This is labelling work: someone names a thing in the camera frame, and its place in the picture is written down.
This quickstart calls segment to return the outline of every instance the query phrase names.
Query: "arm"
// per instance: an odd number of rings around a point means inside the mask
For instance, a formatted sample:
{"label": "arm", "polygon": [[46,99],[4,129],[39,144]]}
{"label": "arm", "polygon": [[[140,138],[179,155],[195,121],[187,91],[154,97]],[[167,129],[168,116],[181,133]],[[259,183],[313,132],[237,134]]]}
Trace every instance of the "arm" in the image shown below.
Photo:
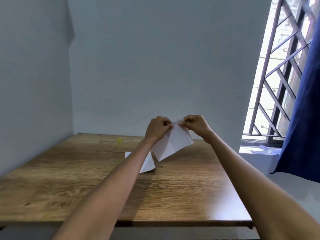
{"label": "arm", "polygon": [[219,138],[201,115],[184,118],[214,149],[235,190],[265,240],[320,239],[320,225],[285,191],[240,157]]}
{"label": "arm", "polygon": [[76,207],[53,240],[109,239],[151,148],[172,128],[165,117],[152,119],[144,139]]}

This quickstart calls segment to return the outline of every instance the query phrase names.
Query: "forearm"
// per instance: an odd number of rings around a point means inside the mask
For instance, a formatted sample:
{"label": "forearm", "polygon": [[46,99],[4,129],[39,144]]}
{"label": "forearm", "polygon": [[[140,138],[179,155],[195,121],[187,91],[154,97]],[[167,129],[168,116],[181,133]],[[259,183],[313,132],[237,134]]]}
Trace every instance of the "forearm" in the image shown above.
{"label": "forearm", "polygon": [[214,132],[209,143],[261,239],[319,239],[319,224],[280,187],[246,162]]}
{"label": "forearm", "polygon": [[153,144],[142,140],[73,211],[53,239],[109,239]]}

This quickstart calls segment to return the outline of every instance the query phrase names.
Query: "wooden table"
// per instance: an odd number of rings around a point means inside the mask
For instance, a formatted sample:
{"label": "wooden table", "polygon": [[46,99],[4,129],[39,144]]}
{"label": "wooden table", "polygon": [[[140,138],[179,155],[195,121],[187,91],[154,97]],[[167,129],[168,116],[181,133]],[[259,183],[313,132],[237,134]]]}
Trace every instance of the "wooden table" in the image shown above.
{"label": "wooden table", "polygon": [[[65,221],[141,139],[79,133],[8,173],[0,179],[0,225]],[[153,158],[156,169],[139,174],[117,226],[253,226],[204,141]]]}

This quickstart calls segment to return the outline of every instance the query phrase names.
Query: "person's left arm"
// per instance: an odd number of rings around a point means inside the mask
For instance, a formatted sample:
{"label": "person's left arm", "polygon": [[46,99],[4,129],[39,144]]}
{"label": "person's left arm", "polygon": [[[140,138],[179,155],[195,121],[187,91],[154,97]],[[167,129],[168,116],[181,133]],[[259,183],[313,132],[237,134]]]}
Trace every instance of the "person's left arm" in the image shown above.
{"label": "person's left arm", "polygon": [[75,208],[52,240],[109,239],[151,148],[172,128],[166,117],[152,119],[144,139]]}

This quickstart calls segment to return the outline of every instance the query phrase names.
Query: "torn paper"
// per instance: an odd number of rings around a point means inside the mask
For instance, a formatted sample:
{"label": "torn paper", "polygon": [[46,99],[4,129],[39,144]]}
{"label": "torn paper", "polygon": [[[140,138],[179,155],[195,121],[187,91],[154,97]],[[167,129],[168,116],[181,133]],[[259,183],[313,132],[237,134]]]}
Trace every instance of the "torn paper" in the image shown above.
{"label": "torn paper", "polygon": [[[129,156],[130,153],[131,152],[125,152],[125,157]],[[151,152],[149,152],[146,159],[144,160],[144,163],[143,163],[141,169],[140,169],[140,173],[148,172],[148,171],[151,171],[155,168],[156,168],[156,166],[155,166],[155,163],[152,159]]]}
{"label": "torn paper", "polygon": [[168,131],[164,137],[158,141],[152,148],[158,161],[165,159],[178,150],[193,144],[193,140],[187,128],[179,126],[178,120],[173,123],[173,129]]}

